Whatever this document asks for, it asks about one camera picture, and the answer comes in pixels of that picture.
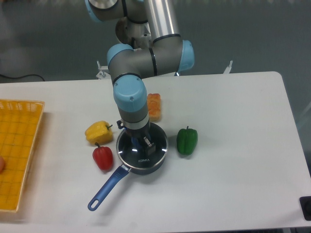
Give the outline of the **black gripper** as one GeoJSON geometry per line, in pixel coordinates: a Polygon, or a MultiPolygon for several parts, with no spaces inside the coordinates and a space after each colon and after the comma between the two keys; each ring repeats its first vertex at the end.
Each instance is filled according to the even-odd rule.
{"type": "Polygon", "coordinates": [[[122,120],[117,121],[119,129],[124,129],[125,133],[131,138],[143,139],[144,140],[144,151],[146,155],[151,155],[156,151],[156,146],[151,142],[151,137],[149,134],[150,131],[150,122],[148,121],[145,126],[140,129],[130,129],[127,128],[122,120]]]}

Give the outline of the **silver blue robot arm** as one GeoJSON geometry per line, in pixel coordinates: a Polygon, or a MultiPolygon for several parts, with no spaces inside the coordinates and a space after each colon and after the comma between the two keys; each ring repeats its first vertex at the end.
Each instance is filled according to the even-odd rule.
{"type": "Polygon", "coordinates": [[[132,139],[137,149],[152,154],[152,141],[144,78],[180,72],[194,65],[194,50],[182,40],[171,0],[87,0],[89,14],[99,21],[126,17],[144,26],[151,34],[151,46],[134,49],[119,43],[107,52],[107,66],[113,96],[121,120],[119,128],[132,139]]]}

